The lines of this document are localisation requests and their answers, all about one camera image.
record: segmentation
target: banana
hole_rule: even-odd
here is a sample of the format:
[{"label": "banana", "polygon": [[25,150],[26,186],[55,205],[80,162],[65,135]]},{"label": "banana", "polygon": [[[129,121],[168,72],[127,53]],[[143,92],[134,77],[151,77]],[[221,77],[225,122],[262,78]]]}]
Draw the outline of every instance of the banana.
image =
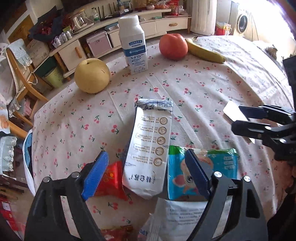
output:
[{"label": "banana", "polygon": [[192,39],[186,39],[188,51],[203,60],[222,64],[225,62],[225,57],[219,53],[204,49],[195,44]]}]

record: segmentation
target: washing machine door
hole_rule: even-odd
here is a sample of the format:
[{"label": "washing machine door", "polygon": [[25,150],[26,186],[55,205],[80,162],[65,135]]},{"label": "washing machine door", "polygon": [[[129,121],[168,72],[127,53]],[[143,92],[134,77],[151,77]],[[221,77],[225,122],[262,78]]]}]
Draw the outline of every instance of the washing machine door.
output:
[{"label": "washing machine door", "polygon": [[248,17],[245,14],[241,14],[237,19],[237,31],[243,33],[248,25]]}]

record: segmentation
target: washing machine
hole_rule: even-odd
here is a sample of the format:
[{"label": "washing machine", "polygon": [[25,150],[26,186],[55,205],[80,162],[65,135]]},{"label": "washing machine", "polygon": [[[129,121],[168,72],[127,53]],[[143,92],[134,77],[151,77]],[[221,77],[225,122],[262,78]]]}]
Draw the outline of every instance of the washing machine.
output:
[{"label": "washing machine", "polygon": [[247,29],[248,21],[249,12],[241,4],[232,1],[228,21],[232,28],[230,35],[243,36]]}]

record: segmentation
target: floor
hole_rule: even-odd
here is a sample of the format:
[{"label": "floor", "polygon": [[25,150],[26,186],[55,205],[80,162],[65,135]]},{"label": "floor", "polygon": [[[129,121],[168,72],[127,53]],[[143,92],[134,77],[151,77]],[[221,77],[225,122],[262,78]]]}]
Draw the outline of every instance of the floor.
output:
[{"label": "floor", "polygon": [[[184,38],[192,38],[196,37],[196,35],[193,34],[187,34],[187,30],[179,30],[179,31],[172,31],[170,33],[179,33]],[[158,44],[161,37],[151,38],[146,40],[146,46]],[[122,49],[118,49],[112,53],[109,53],[100,59],[104,61],[105,63],[108,63],[110,61],[113,61],[119,57],[123,56]],[[49,94],[46,95],[48,99],[52,99],[54,96],[56,96],[59,92],[61,92],[64,88],[69,86],[74,82],[74,74],[70,76],[71,80],[69,82],[65,82],[60,88],[52,90]],[[21,165],[16,169],[16,177],[18,180],[25,182],[25,173],[24,173],[24,167]],[[19,236],[24,237],[24,230],[25,230],[25,224],[27,221],[28,213],[33,201],[33,195],[29,191],[29,189],[25,189],[24,194],[19,194],[17,200],[10,200],[11,202],[11,210],[13,212],[14,218],[17,222],[17,225],[19,227]]]}]

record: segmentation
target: white bottle cap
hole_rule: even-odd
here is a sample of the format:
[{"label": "white bottle cap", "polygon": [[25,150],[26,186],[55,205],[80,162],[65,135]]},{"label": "white bottle cap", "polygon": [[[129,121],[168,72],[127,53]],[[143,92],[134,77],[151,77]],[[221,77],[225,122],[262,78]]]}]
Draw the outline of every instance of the white bottle cap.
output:
[{"label": "white bottle cap", "polygon": [[135,26],[140,24],[138,15],[125,16],[118,19],[119,28],[120,26],[128,28],[129,26]]}]

